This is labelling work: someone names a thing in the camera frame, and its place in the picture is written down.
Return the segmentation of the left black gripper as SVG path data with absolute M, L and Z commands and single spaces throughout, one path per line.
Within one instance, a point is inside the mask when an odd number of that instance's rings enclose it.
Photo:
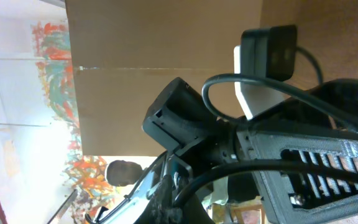
M 307 91 L 358 120 L 358 80 L 337 79 Z M 292 97 L 236 131 L 240 160 L 277 159 L 358 174 L 358 129 Z M 358 215 L 358 181 L 284 171 L 253 174 L 271 223 L 327 223 Z

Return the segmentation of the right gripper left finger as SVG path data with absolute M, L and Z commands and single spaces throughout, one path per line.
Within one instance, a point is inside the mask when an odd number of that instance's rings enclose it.
M 172 205 L 173 180 L 165 175 L 155 193 L 135 224 L 179 224 L 182 223 L 182 209 Z

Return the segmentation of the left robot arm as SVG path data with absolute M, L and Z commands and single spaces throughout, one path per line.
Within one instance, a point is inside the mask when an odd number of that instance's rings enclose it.
M 241 82 L 288 95 L 256 117 L 228 118 L 210 86 Z M 91 223 L 211 223 L 202 206 L 213 182 L 260 196 L 272 223 L 326 223 L 358 215 L 358 80 L 303 91 L 268 78 L 217 75 L 197 93 L 181 78 L 149 107 L 143 130 L 164 152 L 115 208 Z

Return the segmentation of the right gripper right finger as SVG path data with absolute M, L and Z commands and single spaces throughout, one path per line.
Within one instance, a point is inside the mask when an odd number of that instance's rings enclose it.
M 178 207 L 183 212 L 183 223 L 214 224 L 196 195 L 192 195 L 188 200 L 179 199 Z

